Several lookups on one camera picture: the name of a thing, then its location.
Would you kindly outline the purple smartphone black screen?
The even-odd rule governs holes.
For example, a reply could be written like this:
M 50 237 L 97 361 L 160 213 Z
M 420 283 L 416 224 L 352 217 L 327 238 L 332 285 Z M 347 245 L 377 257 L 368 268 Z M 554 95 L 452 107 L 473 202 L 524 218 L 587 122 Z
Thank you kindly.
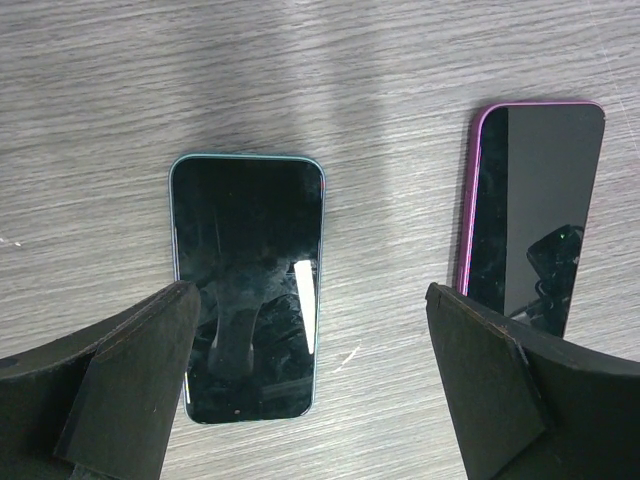
M 456 289 L 565 333 L 604 137 L 586 100 L 506 101 L 471 123 Z

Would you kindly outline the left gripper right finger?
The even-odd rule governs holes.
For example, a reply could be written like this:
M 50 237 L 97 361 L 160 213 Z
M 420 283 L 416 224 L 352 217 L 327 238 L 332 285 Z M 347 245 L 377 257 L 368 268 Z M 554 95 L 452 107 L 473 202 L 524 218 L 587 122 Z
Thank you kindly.
M 426 314 L 468 478 L 638 478 L 638 363 L 437 283 Z

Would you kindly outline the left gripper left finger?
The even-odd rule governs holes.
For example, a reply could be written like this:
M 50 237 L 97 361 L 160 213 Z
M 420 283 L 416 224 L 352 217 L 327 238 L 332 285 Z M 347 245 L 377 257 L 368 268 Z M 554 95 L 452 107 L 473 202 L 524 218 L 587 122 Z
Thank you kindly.
M 4 479 L 157 479 L 200 310 L 177 281 L 1 361 Z

